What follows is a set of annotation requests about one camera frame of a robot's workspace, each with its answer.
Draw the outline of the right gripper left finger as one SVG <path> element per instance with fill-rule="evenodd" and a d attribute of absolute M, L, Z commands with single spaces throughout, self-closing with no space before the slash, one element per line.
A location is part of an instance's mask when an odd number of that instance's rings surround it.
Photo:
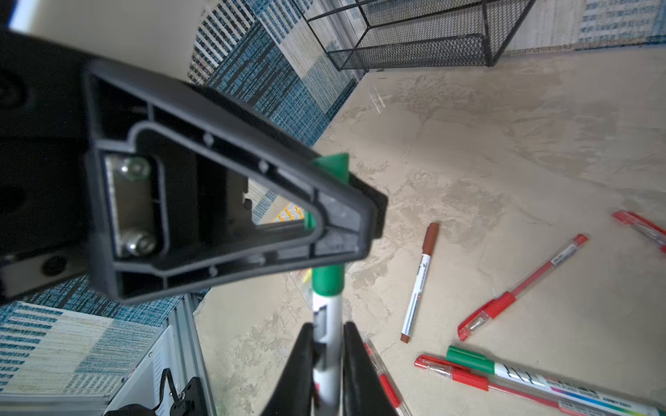
<path fill-rule="evenodd" d="M 313 363 L 313 325 L 305 323 L 300 329 L 273 394 L 262 412 L 263 416 L 311 415 L 314 391 Z"/>

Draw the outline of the yellow calculator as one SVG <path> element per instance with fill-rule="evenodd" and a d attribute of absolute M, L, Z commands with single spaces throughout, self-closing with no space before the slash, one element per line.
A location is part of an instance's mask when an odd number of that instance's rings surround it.
<path fill-rule="evenodd" d="M 300 206 L 297 206 L 293 203 L 290 203 L 284 209 L 281 210 L 279 215 L 272 220 L 272 223 L 282 223 L 282 222 L 291 222 L 299 221 L 305 218 L 305 213 Z"/>

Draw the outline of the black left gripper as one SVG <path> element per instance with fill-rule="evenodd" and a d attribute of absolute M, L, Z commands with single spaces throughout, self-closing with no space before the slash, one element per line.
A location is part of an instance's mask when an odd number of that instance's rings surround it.
<path fill-rule="evenodd" d="M 1 31 L 1 303 L 89 272 L 95 57 Z"/>

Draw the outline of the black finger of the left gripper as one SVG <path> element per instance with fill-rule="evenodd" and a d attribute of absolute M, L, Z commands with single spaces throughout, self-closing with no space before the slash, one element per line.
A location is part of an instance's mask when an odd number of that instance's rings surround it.
<path fill-rule="evenodd" d="M 228 95 L 120 62 L 89 70 L 93 286 L 144 303 L 367 258 L 388 197 Z M 293 203 L 305 218 L 272 223 Z"/>

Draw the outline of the green cap marker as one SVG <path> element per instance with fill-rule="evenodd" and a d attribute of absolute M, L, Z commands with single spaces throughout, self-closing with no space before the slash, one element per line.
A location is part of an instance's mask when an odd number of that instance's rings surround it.
<path fill-rule="evenodd" d="M 510 381 L 525 388 L 532 388 L 555 395 L 560 399 L 570 400 L 604 411 L 613 415 L 664 415 L 664 409 L 654 407 L 642 402 L 620 398 L 610 395 L 602 390 L 585 388 L 569 381 L 562 381 L 558 378 L 545 376 L 543 374 L 526 371 L 519 367 L 513 367 L 506 363 L 495 362 L 485 357 L 463 348 L 449 346 L 446 354 L 447 360 L 478 370 L 486 374 L 492 374 L 504 381 Z"/>
<path fill-rule="evenodd" d="M 337 415 L 340 409 L 343 374 L 342 263 L 311 270 L 314 363 L 313 413 Z"/>

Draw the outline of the red gel pen upright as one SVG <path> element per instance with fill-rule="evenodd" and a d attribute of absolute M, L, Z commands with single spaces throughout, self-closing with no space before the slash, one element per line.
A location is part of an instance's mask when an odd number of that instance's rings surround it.
<path fill-rule="evenodd" d="M 525 295 L 529 289 L 532 289 L 535 284 L 565 263 L 568 258 L 573 256 L 588 241 L 589 237 L 584 234 L 578 234 L 569 244 L 555 253 L 532 274 L 520 281 L 513 289 L 502 293 L 500 296 L 491 299 L 478 308 L 478 310 L 473 312 L 458 326 L 457 334 L 459 340 L 466 341 L 487 323 L 496 319 L 506 309 L 516 303 L 521 296 Z"/>

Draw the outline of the red gel pen top left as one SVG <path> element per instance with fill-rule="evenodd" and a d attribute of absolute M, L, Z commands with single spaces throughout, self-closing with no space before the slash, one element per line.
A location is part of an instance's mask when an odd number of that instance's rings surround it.
<path fill-rule="evenodd" d="M 612 213 L 612 218 L 615 218 L 623 225 L 629 225 L 635 231 L 650 239 L 662 253 L 665 253 L 665 230 L 652 223 L 650 220 L 643 218 L 632 211 L 615 211 Z"/>

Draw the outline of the red gel pen under marker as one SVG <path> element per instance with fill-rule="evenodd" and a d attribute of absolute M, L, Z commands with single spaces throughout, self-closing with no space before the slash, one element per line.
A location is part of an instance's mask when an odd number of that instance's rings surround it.
<path fill-rule="evenodd" d="M 419 355 L 415 361 L 414 366 L 418 369 L 423 369 L 452 381 L 461 383 L 471 388 L 477 388 L 484 392 L 496 391 L 513 395 L 525 400 L 538 403 L 542 406 L 557 409 L 562 414 L 579 415 L 579 416 L 592 416 L 592 415 L 608 415 L 607 412 L 598 410 L 594 407 L 582 405 L 577 402 L 562 399 L 550 393 L 544 393 L 532 388 L 522 388 L 494 376 L 483 376 L 473 373 L 467 367 L 463 367 L 440 358 L 430 355 Z"/>

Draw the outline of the brown cap white marker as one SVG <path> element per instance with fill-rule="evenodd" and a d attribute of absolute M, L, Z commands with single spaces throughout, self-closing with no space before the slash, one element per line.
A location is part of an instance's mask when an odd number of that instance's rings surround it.
<path fill-rule="evenodd" d="M 424 290 L 426 279 L 428 276 L 428 270 L 430 267 L 432 255 L 435 249 L 435 244 L 439 236 L 440 224 L 431 223 L 428 225 L 426 234 L 423 240 L 423 245 L 421 248 L 421 259 L 418 266 L 418 271 L 416 274 L 416 280 L 409 298 L 409 306 L 405 319 L 402 324 L 401 330 L 401 342 L 408 344 L 411 340 L 413 326 L 416 320 L 416 312 L 418 310 L 418 304 L 421 299 L 421 295 Z"/>

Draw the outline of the red gel pen bottom left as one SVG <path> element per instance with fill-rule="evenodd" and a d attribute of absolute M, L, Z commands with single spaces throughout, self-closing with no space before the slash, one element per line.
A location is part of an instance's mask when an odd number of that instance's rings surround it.
<path fill-rule="evenodd" d="M 361 338 L 388 401 L 398 415 L 411 416 L 412 414 L 409 407 L 404 402 L 402 394 L 395 385 L 388 368 L 383 362 L 383 359 L 379 355 L 373 342 L 365 332 L 361 333 Z"/>

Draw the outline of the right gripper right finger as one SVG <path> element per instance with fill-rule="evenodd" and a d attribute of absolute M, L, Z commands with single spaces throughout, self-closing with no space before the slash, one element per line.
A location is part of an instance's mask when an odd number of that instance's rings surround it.
<path fill-rule="evenodd" d="M 396 415 L 354 322 L 343 326 L 343 415 Z"/>

